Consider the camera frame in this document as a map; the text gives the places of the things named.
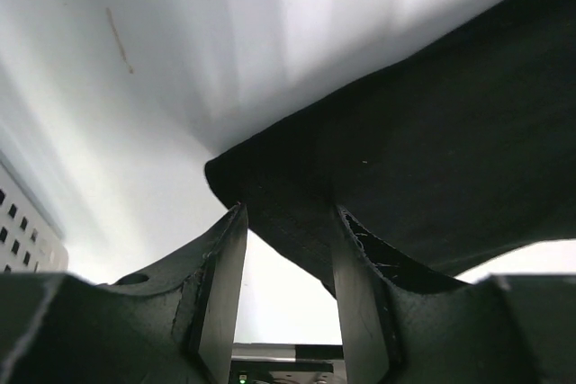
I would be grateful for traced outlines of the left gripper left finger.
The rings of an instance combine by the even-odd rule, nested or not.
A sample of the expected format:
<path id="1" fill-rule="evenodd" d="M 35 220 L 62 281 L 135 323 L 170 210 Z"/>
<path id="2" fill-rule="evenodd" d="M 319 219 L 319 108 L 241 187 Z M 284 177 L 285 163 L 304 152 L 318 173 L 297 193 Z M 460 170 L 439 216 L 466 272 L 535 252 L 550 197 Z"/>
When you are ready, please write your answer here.
<path id="1" fill-rule="evenodd" d="M 247 235 L 248 213 L 237 205 L 113 284 L 3 273 L 2 382 L 227 382 Z"/>

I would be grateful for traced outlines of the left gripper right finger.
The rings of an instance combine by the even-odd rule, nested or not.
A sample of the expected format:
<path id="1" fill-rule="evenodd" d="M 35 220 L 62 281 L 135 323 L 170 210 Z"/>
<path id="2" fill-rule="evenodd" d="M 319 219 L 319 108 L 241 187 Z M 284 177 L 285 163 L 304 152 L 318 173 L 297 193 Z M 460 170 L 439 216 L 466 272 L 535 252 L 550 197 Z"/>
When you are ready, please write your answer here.
<path id="1" fill-rule="evenodd" d="M 334 212 L 332 268 L 351 383 L 572 383 L 575 278 L 492 275 L 474 284 Z"/>

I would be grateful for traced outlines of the plain black t-shirt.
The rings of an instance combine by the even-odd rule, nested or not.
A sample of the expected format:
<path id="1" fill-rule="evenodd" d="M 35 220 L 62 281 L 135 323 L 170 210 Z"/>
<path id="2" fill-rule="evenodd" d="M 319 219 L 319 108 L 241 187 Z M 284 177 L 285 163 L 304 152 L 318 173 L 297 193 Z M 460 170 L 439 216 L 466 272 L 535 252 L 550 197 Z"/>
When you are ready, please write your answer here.
<path id="1" fill-rule="evenodd" d="M 457 275 L 575 235 L 575 0 L 505 0 L 208 162 L 212 192 L 334 287 L 332 211 Z"/>

